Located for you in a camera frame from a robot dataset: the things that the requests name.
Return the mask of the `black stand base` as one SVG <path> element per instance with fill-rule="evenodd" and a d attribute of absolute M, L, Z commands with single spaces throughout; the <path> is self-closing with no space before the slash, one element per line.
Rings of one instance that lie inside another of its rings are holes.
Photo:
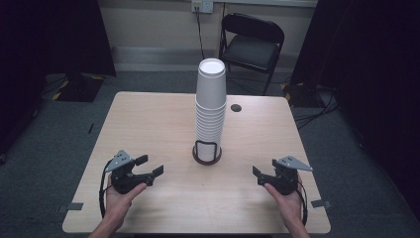
<path fill-rule="evenodd" d="M 67 73 L 52 99 L 57 101 L 93 102 L 104 77 L 100 75 Z"/>
<path fill-rule="evenodd" d="M 281 86 L 281 90 L 290 107 L 315 108 L 318 106 L 315 91 L 305 87 L 303 84 L 292 85 L 284 83 Z"/>

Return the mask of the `dark wire cup holder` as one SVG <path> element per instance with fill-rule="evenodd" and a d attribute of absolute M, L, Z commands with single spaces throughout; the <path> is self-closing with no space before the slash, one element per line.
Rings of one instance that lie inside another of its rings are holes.
<path fill-rule="evenodd" d="M 215 142 L 197 140 L 192 148 L 193 159 L 205 166 L 218 163 L 222 157 L 222 149 Z"/>

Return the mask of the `grey floor tape strip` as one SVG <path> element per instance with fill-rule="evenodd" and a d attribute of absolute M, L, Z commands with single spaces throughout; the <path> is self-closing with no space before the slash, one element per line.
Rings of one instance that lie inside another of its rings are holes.
<path fill-rule="evenodd" d="M 325 209 L 328 209 L 331 207 L 331 202 L 323 199 L 312 200 L 311 204 L 313 208 L 324 207 Z"/>
<path fill-rule="evenodd" d="M 72 202 L 72 203 L 69 203 L 69 204 L 61 205 L 57 209 L 57 211 L 59 213 L 66 213 L 69 210 L 81 210 L 82 207 L 83 207 L 83 204 L 82 203 L 80 203 L 80 202 Z"/>

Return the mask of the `person's left hand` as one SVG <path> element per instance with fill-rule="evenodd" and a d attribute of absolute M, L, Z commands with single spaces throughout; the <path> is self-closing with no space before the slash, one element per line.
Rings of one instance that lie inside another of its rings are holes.
<path fill-rule="evenodd" d="M 119 228 L 124 223 L 133 200 L 145 189 L 147 185 L 141 183 L 125 194 L 119 193 L 113 186 L 106 190 L 106 210 L 104 221 L 107 227 Z"/>

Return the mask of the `stack of white paper cups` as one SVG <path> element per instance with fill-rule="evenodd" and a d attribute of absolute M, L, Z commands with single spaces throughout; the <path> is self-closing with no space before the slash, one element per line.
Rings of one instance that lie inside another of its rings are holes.
<path fill-rule="evenodd" d="M 226 101 L 224 63 L 219 59 L 204 59 L 198 67 L 195 95 L 196 141 L 215 142 L 221 147 Z"/>

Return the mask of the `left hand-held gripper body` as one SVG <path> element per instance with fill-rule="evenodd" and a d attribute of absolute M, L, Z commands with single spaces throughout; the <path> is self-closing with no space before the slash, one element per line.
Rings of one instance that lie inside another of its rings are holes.
<path fill-rule="evenodd" d="M 105 166 L 105 172 L 111 174 L 112 186 L 121 194 L 128 193 L 141 183 L 152 186 L 155 180 L 153 173 L 135 175 L 135 159 L 127 152 L 120 150 Z"/>

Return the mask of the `dark curtain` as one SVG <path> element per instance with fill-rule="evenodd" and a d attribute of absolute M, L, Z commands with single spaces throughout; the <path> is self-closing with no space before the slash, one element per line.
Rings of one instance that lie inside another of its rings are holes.
<path fill-rule="evenodd" d="M 420 0 L 318 0 L 291 81 L 336 89 L 420 218 Z"/>
<path fill-rule="evenodd" d="M 115 75 L 99 0 L 0 0 L 0 155 L 55 73 Z"/>

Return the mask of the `white wall outlet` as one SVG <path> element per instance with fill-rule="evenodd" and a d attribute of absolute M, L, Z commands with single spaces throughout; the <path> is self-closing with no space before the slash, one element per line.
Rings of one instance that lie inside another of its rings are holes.
<path fill-rule="evenodd" d="M 214 3 L 208 0 L 191 0 L 191 11 L 193 13 L 212 14 Z"/>

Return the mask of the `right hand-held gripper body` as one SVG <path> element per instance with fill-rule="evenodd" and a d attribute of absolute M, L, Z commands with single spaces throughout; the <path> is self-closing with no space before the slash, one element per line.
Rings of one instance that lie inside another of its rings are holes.
<path fill-rule="evenodd" d="M 293 156 L 286 156 L 277 161 L 274 168 L 275 175 L 262 173 L 262 178 L 257 178 L 258 185 L 271 184 L 280 194 L 289 195 L 298 189 L 298 171 L 312 172 L 313 169 Z"/>

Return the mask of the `black folding chair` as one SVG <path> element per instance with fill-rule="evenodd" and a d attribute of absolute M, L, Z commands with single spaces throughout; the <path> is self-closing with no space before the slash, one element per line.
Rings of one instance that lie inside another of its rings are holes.
<path fill-rule="evenodd" d="M 285 35 L 274 22 L 241 13 L 231 13 L 221 22 L 219 59 L 267 75 L 262 94 L 267 89 L 276 68 Z"/>

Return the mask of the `person's right hand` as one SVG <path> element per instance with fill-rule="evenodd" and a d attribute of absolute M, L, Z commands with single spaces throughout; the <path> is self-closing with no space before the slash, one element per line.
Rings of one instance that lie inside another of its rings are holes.
<path fill-rule="evenodd" d="M 289 232 L 304 230 L 305 226 L 301 220 L 301 200 L 297 192 L 282 195 L 269 183 L 263 187 L 275 200 L 279 214 Z"/>

